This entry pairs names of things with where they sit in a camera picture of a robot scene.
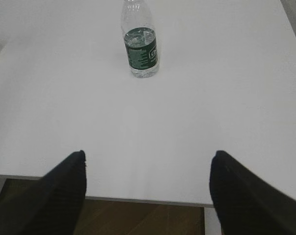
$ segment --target bottle label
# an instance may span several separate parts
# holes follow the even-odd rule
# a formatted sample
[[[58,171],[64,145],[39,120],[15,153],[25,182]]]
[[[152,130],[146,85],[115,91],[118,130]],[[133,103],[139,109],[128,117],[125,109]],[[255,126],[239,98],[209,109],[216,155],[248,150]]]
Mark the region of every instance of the bottle label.
[[[125,44],[129,65],[136,70],[152,68],[158,62],[157,41],[143,47],[130,47]]]

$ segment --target water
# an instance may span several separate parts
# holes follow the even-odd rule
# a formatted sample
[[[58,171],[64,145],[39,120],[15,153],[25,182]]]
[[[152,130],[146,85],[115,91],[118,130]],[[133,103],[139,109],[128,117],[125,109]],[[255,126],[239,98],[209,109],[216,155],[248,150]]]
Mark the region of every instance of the water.
[[[137,28],[126,33],[124,42],[129,47],[139,48],[150,45],[156,38],[155,32],[150,28]],[[149,69],[137,70],[130,67],[131,72],[135,77],[144,78],[151,77],[159,70],[159,60],[157,63]]]

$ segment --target white tabletop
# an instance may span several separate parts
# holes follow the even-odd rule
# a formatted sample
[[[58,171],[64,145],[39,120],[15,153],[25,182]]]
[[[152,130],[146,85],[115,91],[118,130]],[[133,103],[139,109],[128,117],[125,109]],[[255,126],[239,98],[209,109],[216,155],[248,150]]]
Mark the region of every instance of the white tabletop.
[[[88,196],[211,204],[225,150],[296,199],[296,38],[278,0],[147,0],[159,72],[128,68],[122,0],[0,1],[0,174],[87,155]]]

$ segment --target plastic bottle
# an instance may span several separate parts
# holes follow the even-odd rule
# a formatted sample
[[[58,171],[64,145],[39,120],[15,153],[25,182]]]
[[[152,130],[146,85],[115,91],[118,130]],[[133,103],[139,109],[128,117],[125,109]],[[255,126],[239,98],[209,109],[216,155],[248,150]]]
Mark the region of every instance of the plastic bottle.
[[[151,77],[159,70],[155,27],[144,0],[124,0],[121,27],[131,72]]]

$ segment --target wooden floor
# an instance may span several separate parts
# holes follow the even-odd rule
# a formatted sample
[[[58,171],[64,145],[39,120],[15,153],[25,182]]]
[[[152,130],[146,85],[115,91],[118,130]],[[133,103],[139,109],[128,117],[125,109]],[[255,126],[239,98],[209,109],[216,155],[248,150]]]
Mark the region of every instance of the wooden floor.
[[[7,180],[0,203],[32,185]],[[204,235],[204,210],[197,207],[85,200],[74,235]]]

